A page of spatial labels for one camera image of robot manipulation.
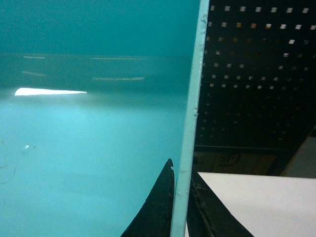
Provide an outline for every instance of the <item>black pegboard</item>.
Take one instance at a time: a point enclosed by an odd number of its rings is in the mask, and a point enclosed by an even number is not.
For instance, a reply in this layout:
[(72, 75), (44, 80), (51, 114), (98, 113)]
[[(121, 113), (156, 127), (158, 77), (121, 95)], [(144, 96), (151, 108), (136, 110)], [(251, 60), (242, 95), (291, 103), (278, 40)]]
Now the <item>black pegboard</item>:
[(315, 69), (315, 1), (211, 1), (196, 151), (293, 152), (316, 123)]

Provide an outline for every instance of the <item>teal wall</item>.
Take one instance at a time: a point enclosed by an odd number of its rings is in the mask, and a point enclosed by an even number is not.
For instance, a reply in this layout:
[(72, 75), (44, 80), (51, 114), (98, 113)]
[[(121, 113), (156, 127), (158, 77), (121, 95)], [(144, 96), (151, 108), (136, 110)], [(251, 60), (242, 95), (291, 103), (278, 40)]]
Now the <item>teal wall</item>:
[(0, 52), (185, 56), (197, 0), (2, 0)]

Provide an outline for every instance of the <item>black curved object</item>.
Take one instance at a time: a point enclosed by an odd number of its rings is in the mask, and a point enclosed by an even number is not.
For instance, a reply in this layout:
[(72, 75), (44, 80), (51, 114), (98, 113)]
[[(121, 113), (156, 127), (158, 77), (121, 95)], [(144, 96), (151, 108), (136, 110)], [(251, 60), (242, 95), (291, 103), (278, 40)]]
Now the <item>black curved object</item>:
[(144, 205), (121, 237), (169, 237), (174, 197), (173, 163), (168, 159)]
[(190, 237), (253, 237), (196, 171), (191, 176), (187, 224)]

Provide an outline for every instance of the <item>teal surface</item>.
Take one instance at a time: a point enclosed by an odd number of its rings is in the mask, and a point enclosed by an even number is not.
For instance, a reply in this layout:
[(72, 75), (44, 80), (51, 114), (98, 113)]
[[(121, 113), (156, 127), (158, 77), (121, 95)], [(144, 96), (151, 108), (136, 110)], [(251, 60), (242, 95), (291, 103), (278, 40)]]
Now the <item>teal surface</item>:
[[(0, 2), (0, 237), (120, 236), (168, 158), (188, 185), (198, 11), (191, 0)], [(86, 93), (15, 96), (22, 87)], [(173, 237), (188, 198), (175, 195)]]

